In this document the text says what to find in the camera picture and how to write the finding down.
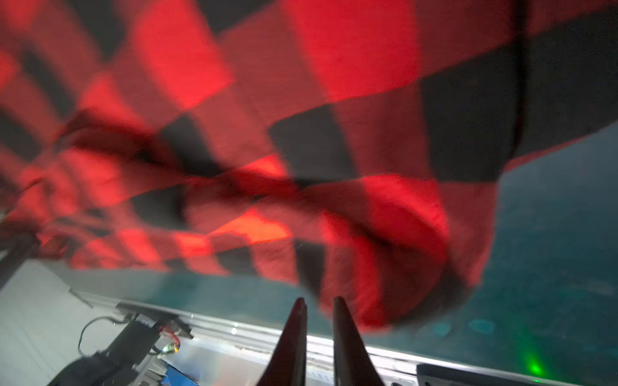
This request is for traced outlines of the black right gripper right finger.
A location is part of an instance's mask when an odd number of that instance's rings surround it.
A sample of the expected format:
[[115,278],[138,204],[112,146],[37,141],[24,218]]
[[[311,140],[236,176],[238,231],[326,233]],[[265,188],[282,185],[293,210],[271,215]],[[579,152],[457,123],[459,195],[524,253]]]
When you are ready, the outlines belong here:
[[383,386],[342,297],[333,300],[333,350],[335,385]]

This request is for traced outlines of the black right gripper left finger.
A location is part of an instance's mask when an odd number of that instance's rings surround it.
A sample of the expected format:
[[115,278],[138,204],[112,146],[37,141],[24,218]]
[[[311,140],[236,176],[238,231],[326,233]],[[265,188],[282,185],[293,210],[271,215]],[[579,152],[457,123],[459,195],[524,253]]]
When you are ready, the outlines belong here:
[[304,386],[307,369],[307,305],[298,298],[291,309],[258,386]]

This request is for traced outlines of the red black plaid shirt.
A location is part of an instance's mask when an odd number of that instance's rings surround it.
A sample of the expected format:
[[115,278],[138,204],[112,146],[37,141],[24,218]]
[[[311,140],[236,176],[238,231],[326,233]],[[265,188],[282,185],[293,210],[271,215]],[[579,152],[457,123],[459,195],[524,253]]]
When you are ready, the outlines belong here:
[[40,256],[457,306],[506,171],[617,119],[614,1],[4,1],[1,194]]

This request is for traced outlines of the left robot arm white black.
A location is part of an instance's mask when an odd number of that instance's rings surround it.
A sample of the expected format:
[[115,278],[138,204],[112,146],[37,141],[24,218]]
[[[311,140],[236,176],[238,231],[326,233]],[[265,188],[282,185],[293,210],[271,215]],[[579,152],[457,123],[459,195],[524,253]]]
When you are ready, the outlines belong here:
[[105,349],[66,365],[51,385],[131,385],[151,360],[177,353],[181,339],[192,339],[192,328],[171,312],[120,302],[123,319],[104,317],[123,326]]

